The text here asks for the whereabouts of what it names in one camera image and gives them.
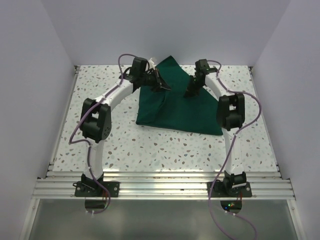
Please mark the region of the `green surgical drape cloth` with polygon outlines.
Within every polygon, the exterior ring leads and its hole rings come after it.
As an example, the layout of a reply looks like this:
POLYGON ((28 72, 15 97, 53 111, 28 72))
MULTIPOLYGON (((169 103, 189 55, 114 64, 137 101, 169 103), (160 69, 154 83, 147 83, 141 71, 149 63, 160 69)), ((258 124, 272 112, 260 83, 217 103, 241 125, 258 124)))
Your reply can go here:
POLYGON ((184 97, 190 76, 172 56, 161 61, 157 69, 171 90, 153 92, 149 86, 141 86, 136 124, 221 136, 216 120, 218 101, 204 88, 199 95, 184 97))

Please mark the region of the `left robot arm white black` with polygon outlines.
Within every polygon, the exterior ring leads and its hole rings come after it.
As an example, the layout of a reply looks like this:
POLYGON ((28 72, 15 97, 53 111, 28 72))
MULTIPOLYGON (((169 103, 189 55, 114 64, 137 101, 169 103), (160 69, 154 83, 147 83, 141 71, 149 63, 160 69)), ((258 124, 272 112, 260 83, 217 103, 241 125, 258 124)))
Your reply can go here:
POLYGON ((80 182, 92 196, 99 196, 104 190, 102 159, 105 140, 112 130, 112 110, 142 86, 150 87, 153 92, 171 90, 153 58, 134 56, 131 66, 120 71, 115 85, 102 95, 83 102, 79 129, 88 144, 88 154, 80 182))

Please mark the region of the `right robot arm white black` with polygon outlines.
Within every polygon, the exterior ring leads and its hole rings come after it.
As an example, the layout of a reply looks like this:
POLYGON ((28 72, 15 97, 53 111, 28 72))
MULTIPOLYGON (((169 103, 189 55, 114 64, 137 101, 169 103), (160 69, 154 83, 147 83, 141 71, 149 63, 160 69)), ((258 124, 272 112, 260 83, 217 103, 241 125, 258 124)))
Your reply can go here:
POLYGON ((236 132, 245 122, 245 96, 236 93, 224 84, 220 78, 220 69, 210 67, 207 59, 195 62, 195 73, 190 76, 184 97, 199 95, 206 86, 218 98, 216 121, 222 129, 226 163, 224 178, 214 183, 214 191, 223 191, 227 196, 235 196, 247 184, 247 177, 241 161, 241 145, 236 142, 236 132))

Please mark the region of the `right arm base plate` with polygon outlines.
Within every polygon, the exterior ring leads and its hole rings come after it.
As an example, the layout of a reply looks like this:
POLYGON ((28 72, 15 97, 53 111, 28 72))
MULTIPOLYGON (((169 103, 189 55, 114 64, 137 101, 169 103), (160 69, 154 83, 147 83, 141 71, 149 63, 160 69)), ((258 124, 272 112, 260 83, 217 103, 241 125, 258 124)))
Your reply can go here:
POLYGON ((207 193, 212 198, 236 198, 236 197, 250 198, 253 196, 251 185, 249 182, 246 182, 245 185, 232 188, 232 187, 226 187, 222 181, 217 180, 214 183, 214 187, 210 193, 211 186, 212 186, 212 182, 206 183, 207 193))

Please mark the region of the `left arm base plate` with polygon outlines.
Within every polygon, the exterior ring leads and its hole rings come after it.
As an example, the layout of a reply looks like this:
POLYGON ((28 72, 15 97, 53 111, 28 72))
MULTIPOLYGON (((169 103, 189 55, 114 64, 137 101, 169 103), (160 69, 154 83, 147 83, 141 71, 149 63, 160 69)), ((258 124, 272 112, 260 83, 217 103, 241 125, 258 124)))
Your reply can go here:
MULTIPOLYGON (((120 183, 117 181, 107 181, 101 183, 104 188, 108 190, 108 196, 111 198, 117 198, 120 191, 120 183)), ((72 184, 75 187, 75 197, 93 198, 93 197, 105 197, 106 191, 97 186, 96 188, 91 188, 83 185, 80 181, 72 184)))

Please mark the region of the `aluminium rail frame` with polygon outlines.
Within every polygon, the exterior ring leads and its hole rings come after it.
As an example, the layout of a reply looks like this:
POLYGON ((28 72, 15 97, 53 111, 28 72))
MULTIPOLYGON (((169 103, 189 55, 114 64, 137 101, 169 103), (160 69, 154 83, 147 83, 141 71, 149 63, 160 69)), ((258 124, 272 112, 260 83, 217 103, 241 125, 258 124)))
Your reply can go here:
MULTIPOLYGON (((215 172, 105 172, 104 181, 119 182, 119 200, 206 200, 207 183, 215 172)), ((80 180, 80 172, 49 171, 46 178, 36 181, 34 199, 73 199, 73 183, 80 180)), ((288 179, 279 172, 249 172, 247 181, 251 200, 293 200, 295 193, 288 179)))

